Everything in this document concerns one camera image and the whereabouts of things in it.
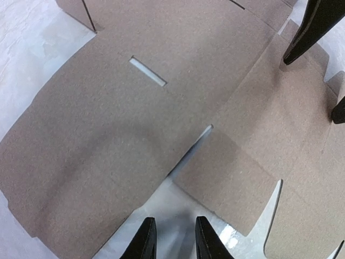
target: rectangular slot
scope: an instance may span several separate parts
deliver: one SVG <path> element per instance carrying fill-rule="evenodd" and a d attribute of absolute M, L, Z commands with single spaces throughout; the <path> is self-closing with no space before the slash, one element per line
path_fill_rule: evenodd
<path fill-rule="evenodd" d="M 129 62 L 160 86 L 164 86 L 167 84 L 167 82 L 163 78 L 158 76 L 155 72 L 145 66 L 145 64 L 137 60 L 134 56 L 130 58 Z"/>

